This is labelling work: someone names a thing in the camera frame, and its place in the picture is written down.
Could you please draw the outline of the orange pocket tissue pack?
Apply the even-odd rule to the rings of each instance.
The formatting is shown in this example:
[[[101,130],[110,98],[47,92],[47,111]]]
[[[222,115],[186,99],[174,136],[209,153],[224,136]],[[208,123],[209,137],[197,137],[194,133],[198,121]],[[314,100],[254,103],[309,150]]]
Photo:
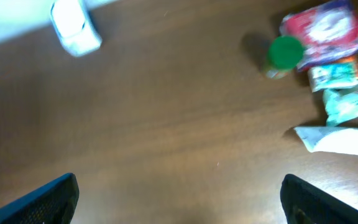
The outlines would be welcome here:
[[[349,56],[341,58],[337,63],[353,63],[353,68],[356,71],[356,77],[358,78],[358,59],[356,56]]]

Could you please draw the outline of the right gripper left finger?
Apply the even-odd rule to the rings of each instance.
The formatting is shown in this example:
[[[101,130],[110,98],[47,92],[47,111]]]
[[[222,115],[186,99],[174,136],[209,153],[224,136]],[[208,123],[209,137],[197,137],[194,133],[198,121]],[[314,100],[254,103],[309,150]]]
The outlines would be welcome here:
[[[66,173],[0,208],[0,224],[70,223],[79,199],[76,176]]]

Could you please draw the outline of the green lid glass jar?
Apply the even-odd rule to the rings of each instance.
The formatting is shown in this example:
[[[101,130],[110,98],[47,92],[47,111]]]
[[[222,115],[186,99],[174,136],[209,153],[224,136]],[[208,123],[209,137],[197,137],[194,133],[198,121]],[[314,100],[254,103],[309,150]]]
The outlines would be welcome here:
[[[296,37],[277,37],[268,48],[262,72],[267,78],[283,78],[302,61],[304,52],[303,44]]]

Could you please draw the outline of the red purple tissue pack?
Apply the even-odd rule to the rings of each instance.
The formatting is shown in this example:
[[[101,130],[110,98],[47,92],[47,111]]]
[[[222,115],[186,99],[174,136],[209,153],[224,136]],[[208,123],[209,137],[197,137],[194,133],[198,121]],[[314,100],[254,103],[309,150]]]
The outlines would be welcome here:
[[[305,48],[298,71],[358,52],[358,15],[350,0],[328,1],[289,14],[282,20],[280,33],[296,37]]]

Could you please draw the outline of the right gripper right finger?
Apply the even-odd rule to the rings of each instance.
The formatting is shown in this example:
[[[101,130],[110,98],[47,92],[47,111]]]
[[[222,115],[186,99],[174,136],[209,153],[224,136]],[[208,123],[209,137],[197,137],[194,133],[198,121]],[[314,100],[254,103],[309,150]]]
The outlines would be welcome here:
[[[358,210],[307,181],[287,174],[280,201],[288,223],[358,224]]]

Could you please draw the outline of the white bamboo print tube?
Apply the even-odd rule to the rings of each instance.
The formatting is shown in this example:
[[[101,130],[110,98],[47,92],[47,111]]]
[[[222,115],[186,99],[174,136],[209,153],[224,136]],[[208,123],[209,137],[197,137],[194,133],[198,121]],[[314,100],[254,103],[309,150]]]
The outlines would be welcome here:
[[[309,152],[358,156],[358,128],[299,126],[294,130]]]

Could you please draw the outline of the teal pocket tissue pack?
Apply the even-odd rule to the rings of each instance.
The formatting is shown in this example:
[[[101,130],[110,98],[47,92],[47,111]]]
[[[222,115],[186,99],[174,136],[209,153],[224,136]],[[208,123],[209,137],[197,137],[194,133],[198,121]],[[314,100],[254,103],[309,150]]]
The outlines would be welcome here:
[[[308,70],[312,92],[325,89],[348,89],[358,85],[353,63],[332,63]]]

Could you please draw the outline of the teal wet wipes pouch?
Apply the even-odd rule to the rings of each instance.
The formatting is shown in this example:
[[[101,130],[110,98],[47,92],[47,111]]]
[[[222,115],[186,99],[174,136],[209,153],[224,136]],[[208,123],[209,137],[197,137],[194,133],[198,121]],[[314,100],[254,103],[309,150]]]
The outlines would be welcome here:
[[[358,85],[350,89],[323,91],[327,126],[337,126],[358,118]]]

